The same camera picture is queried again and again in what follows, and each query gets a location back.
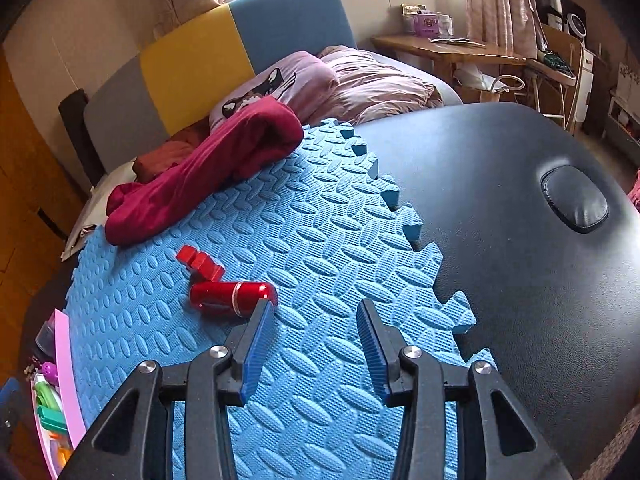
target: interlocking foam tile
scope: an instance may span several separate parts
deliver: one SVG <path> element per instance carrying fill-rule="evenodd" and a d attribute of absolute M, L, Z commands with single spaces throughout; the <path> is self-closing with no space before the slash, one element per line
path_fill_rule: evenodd
<path fill-rule="evenodd" d="M 225 340 L 227 324 L 188 303 L 184 244 L 207 251 L 225 279 L 269 280 L 278 289 L 277 336 L 255 395 L 229 409 L 240 478 L 385 479 L 396 458 L 402 409 L 373 392 L 355 322 L 372 299 L 384 322 L 443 362 L 465 365 L 453 339 L 475 322 L 457 292 L 433 293 L 442 262 L 418 253 L 422 221 L 396 208 L 399 189 L 377 178 L 378 160 L 348 124 L 305 128 L 286 159 L 216 193 L 164 233 L 127 250 L 98 229 L 69 289 L 74 375 L 91 424 L 144 359 L 177 364 Z M 488 350 L 472 360 L 493 362 Z M 456 477 L 456 415 L 447 405 L 447 478 Z M 184 406 L 175 413 L 174 476 L 184 477 Z"/>

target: bed headboard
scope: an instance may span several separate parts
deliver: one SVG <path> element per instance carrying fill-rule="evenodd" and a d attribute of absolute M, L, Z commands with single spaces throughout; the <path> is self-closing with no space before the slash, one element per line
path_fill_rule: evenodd
<path fill-rule="evenodd" d="M 203 118 L 279 59 L 298 50 L 318 54 L 332 44 L 355 47 L 340 0 L 234 0 L 185 23 L 121 67 L 84 108 L 93 161 L 83 160 L 80 152 L 86 150 L 76 152 L 85 171 L 95 166 L 97 153 L 109 173 Z"/>

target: wooden desk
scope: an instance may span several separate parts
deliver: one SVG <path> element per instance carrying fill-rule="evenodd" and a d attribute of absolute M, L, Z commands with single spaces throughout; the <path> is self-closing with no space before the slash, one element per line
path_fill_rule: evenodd
<path fill-rule="evenodd" d="M 527 62 L 524 56 L 493 45 L 479 48 L 466 45 L 431 43 L 428 38 L 419 38 L 409 34 L 375 36 L 371 38 L 371 41 L 380 50 L 405 52 L 406 54 L 432 59 L 435 69 L 434 75 L 449 85 L 453 84 L 455 63 L 524 66 Z"/>

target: floor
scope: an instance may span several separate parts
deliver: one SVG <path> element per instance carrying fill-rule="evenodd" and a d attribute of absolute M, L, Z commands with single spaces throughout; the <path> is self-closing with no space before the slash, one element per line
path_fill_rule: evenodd
<path fill-rule="evenodd" d="M 636 182 L 638 168 L 626 158 L 618 149 L 611 146 L 606 140 L 599 136 L 585 134 L 581 128 L 577 128 L 574 133 L 575 139 L 579 140 L 598 160 L 598 162 L 618 181 L 620 187 L 628 193 L 633 189 Z"/>

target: red cylinder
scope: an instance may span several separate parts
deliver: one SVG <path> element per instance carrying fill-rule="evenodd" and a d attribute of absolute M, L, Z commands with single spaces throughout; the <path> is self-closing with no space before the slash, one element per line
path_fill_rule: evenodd
<path fill-rule="evenodd" d="M 189 291 L 191 304 L 206 316 L 251 317 L 258 300 L 278 305 L 278 293 L 267 282 L 201 282 Z"/>

